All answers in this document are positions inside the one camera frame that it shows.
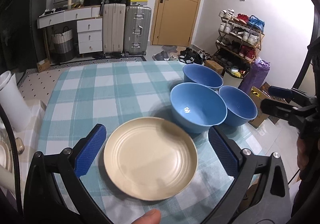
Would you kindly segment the right hand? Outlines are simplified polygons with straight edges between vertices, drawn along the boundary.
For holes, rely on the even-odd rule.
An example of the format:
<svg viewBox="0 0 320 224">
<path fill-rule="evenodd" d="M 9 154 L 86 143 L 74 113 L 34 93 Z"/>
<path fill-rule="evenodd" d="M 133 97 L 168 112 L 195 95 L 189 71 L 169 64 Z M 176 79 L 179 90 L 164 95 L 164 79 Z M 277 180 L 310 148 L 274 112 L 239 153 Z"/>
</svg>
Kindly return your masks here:
<svg viewBox="0 0 320 224">
<path fill-rule="evenodd" d="M 303 171 L 308 165 L 309 157 L 306 154 L 306 143 L 300 137 L 297 139 L 297 165 Z"/>
</svg>

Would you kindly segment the left hand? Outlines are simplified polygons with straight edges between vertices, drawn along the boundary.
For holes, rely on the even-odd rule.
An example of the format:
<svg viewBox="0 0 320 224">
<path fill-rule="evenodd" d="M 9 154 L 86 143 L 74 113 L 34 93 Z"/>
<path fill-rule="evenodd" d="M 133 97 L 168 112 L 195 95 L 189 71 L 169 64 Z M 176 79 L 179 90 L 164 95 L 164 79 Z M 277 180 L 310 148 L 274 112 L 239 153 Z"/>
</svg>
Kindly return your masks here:
<svg viewBox="0 0 320 224">
<path fill-rule="evenodd" d="M 161 212 L 157 209 L 152 209 L 139 217 L 132 224 L 160 224 Z"/>
</svg>

